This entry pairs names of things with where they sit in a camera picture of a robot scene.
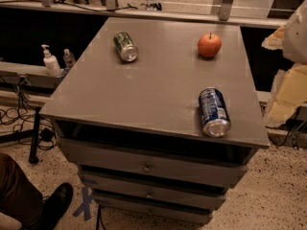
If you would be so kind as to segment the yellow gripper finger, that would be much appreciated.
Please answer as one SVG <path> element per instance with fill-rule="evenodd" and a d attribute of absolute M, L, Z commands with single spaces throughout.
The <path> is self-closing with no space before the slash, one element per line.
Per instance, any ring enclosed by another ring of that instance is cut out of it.
<path fill-rule="evenodd" d="M 265 123 L 285 124 L 306 101 L 307 65 L 295 63 L 288 71 L 278 70 L 265 109 Z"/>
<path fill-rule="evenodd" d="M 261 46 L 268 50 L 282 50 L 285 28 L 285 25 L 280 26 L 271 35 L 264 39 Z"/>

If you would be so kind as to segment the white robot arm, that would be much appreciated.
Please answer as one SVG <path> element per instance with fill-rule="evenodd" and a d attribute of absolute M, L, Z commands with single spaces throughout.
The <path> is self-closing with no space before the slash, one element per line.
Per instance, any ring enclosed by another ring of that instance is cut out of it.
<path fill-rule="evenodd" d="M 285 25 L 264 39 L 262 47 L 281 50 L 283 57 L 294 64 L 290 70 L 277 71 L 265 109 L 265 125 L 279 127 L 307 101 L 307 0 Z"/>

